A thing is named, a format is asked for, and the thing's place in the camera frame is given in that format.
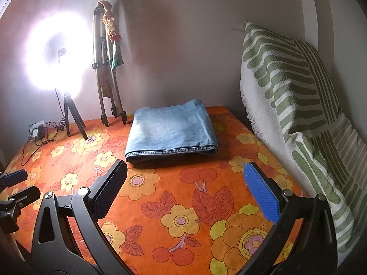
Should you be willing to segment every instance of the glowing light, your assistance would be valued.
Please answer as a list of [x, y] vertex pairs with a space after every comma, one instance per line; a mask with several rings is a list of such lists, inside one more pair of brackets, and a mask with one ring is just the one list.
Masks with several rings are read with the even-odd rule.
[[[68, 55], [58, 50], [66, 48]], [[32, 83], [46, 90], [60, 89], [75, 96], [81, 76], [91, 64], [92, 37], [86, 22], [75, 13], [57, 13], [41, 21], [31, 31], [25, 64]]]

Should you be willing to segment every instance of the bed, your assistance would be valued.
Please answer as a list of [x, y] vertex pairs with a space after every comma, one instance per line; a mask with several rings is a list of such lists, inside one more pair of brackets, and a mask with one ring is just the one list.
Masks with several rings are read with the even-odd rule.
[[[243, 179], [243, 167], [253, 161], [282, 189], [303, 192], [267, 148], [225, 107], [209, 107], [219, 140], [214, 156], [188, 154], [132, 165], [106, 218], [99, 225], [114, 250], [136, 274], [236, 274], [255, 252], [272, 226], [260, 211]], [[90, 186], [123, 154], [131, 124], [115, 120], [105, 128], [100, 120], [86, 122], [88, 141], [79, 134], [59, 132], [25, 165], [28, 179], [0, 196], [36, 185], [38, 201], [22, 210], [17, 241], [31, 250], [33, 229], [43, 194], [57, 196]], [[25, 148], [26, 158], [34, 152]], [[6, 172], [21, 169], [19, 153]], [[84, 258], [93, 262], [78, 228], [71, 227]], [[278, 261], [295, 242], [300, 221], [292, 230]]]

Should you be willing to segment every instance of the white power strip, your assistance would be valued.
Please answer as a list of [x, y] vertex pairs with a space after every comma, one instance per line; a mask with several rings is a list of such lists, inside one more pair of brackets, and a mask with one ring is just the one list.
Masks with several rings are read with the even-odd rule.
[[35, 123], [33, 125], [30, 125], [29, 127], [29, 134], [30, 134], [30, 137], [31, 137], [31, 140], [36, 140], [38, 137], [38, 127], [40, 126], [44, 126], [46, 127], [46, 123], [45, 121], [40, 121], [38, 123]]

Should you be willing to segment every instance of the tripod foot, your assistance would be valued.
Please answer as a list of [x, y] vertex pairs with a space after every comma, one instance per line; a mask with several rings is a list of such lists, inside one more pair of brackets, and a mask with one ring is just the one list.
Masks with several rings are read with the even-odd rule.
[[126, 112], [125, 112], [125, 111], [123, 111], [123, 112], [120, 114], [120, 116], [121, 116], [122, 123], [125, 125], [125, 124], [126, 124], [126, 122], [127, 122]]
[[107, 115], [100, 115], [100, 119], [102, 120], [102, 124], [108, 127]]
[[115, 117], [115, 118], [117, 118], [119, 115], [117, 114], [117, 110], [116, 110], [116, 107], [115, 106], [113, 106], [113, 107], [111, 107], [111, 112], [112, 112], [112, 114], [113, 114], [113, 116]]

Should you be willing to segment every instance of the cushion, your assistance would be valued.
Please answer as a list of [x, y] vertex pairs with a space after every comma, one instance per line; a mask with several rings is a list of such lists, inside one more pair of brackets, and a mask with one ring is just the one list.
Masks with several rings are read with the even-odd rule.
[[366, 225], [366, 144], [311, 44], [244, 28], [240, 87], [254, 132], [310, 196], [326, 195], [340, 264]]

